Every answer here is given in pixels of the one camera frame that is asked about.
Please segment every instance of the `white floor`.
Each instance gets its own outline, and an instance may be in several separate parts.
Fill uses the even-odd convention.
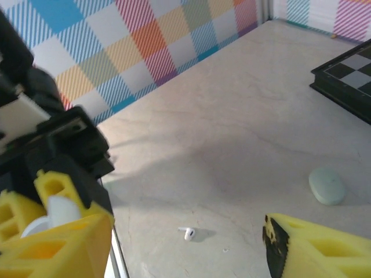
[[[371,237],[371,127],[308,87],[352,47],[268,22],[100,125],[131,278],[268,278],[265,213]],[[312,195],[318,166],[346,183],[340,206]]]

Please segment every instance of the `colorful checkered wall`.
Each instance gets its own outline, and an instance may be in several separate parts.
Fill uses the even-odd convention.
[[[96,123],[257,26],[260,0],[0,0],[56,78],[65,106]]]
[[[274,16],[352,41],[371,38],[370,0],[273,0]]]

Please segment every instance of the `black chess board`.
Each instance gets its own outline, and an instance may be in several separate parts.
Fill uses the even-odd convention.
[[[371,40],[312,70],[310,86],[371,124]]]

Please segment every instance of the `earbud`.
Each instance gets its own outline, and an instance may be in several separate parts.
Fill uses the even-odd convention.
[[[184,239],[188,242],[192,239],[192,237],[194,237],[196,233],[195,229],[190,227],[179,227],[178,231],[185,231]]]

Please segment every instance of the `yellow foam pad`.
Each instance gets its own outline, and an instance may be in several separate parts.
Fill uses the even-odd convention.
[[[371,240],[283,214],[267,214],[272,278],[370,278]]]
[[[106,214],[0,244],[1,278],[102,278],[111,248]]]
[[[15,191],[2,191],[0,193],[0,244],[19,239],[28,224],[43,215],[46,215],[44,207],[35,201]]]
[[[99,204],[92,201],[89,208],[83,205],[72,179],[68,174],[55,171],[44,173],[41,170],[38,172],[38,177],[35,179],[34,184],[44,207],[48,208],[48,198],[51,195],[67,197],[77,204],[83,217],[96,213],[104,213],[109,217],[111,226],[114,226],[113,215]]]

